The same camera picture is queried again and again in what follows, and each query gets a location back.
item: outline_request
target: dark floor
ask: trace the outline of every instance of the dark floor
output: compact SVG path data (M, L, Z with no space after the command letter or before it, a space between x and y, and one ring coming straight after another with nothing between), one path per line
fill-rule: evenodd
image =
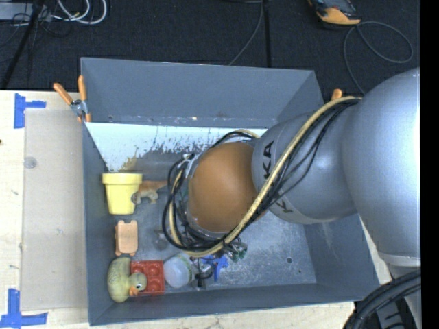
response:
M63 1L70 11L84 8L83 0ZM261 13L260 3L228 0L106 1L108 14L98 25L53 20L34 27L6 88L49 90L60 82L67 90L77 90L82 56L229 64L250 39ZM324 28L307 0L271 0L265 4L254 38L233 64L312 69L325 99L334 88L361 93L344 55L365 93L383 80L419 66L420 0L351 1L365 23L360 28L370 46L400 61L410 58L412 48L408 62L380 58L357 30L349 34L344 51L349 28ZM92 2L96 18L102 5L99 0ZM50 7L54 3L46 0ZM53 36L46 29L67 36ZM1 76L7 73L24 33L25 27L0 23Z

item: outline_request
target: red lego brick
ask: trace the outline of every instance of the red lego brick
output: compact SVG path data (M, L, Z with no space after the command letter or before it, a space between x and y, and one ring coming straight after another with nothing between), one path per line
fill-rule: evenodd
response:
M146 275L146 289L139 292L142 295L162 295L165 292L165 274L162 260L131 261L131 273L141 272Z

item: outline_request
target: bin floor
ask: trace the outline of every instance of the bin floor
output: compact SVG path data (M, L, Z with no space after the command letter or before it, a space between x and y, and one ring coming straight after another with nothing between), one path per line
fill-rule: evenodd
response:
M137 159L134 170L143 172L144 179L162 180L179 158L181 154L146 154ZM154 230L161 228L167 188L159 190L158 196L156 204L142 199L133 215L115 216L115 223L120 219L137 220L139 249L133 260L166 260L180 252L169 243L165 249L158 247ZM207 290L316 282L302 225L268 212L241 233L241 240L248 245L244 258L235 263L228 259L228 267L221 270L217 282L213 277L206 280ZM166 293L194 290L195 282L180 289L166 285Z

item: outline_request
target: yellow rubber duck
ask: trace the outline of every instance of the yellow rubber duck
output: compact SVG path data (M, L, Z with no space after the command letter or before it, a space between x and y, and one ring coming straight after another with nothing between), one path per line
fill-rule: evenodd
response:
M145 274L135 272L130 275L130 263L129 257L118 257L108 268L108 292L115 302L124 302L130 296L137 296L147 286Z

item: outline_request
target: yellow flower pot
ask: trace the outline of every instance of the yellow flower pot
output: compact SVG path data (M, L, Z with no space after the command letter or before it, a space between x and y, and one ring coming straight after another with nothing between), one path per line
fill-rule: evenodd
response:
M131 196L142 184L142 173L103 173L108 211L112 215L132 215L136 205Z

